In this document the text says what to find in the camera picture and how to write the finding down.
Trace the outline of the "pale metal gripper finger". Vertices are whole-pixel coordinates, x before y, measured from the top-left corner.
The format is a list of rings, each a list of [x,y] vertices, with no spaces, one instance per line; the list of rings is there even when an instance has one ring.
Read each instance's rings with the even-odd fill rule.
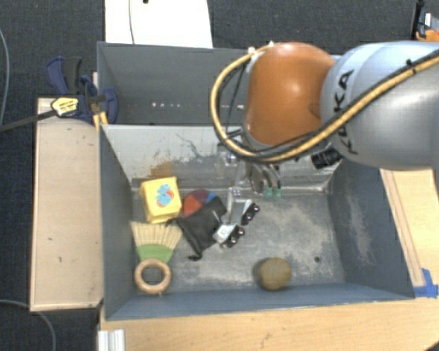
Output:
[[[233,187],[229,188],[227,198],[226,198],[226,207],[227,207],[227,216],[226,221],[227,224],[239,224],[242,218],[243,212],[243,203],[240,199],[237,198],[237,195],[240,194],[238,189]]]

